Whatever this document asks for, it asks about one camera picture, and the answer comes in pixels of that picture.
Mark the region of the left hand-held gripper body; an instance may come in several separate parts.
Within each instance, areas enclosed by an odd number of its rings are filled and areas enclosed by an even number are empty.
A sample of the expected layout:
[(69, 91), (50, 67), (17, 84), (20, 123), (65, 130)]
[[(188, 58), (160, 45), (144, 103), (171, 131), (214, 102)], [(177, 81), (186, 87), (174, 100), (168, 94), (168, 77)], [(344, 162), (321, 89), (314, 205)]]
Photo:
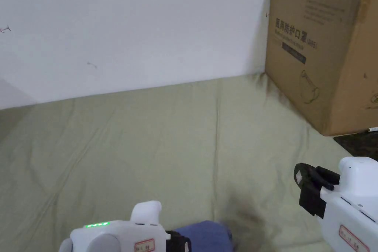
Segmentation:
[(84, 225), (70, 233), (60, 252), (191, 252), (189, 238), (166, 231), (159, 223), (162, 205), (147, 201), (134, 206), (129, 221)]

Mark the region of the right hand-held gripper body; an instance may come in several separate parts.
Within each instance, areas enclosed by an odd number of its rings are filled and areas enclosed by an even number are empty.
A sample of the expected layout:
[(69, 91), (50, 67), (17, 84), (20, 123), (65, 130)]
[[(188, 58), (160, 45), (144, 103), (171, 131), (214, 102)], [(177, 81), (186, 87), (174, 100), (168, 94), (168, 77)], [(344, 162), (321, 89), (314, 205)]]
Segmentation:
[(378, 163), (369, 157), (345, 157), (340, 184), (333, 191), (300, 189), (299, 205), (315, 216), (335, 252), (378, 250)]

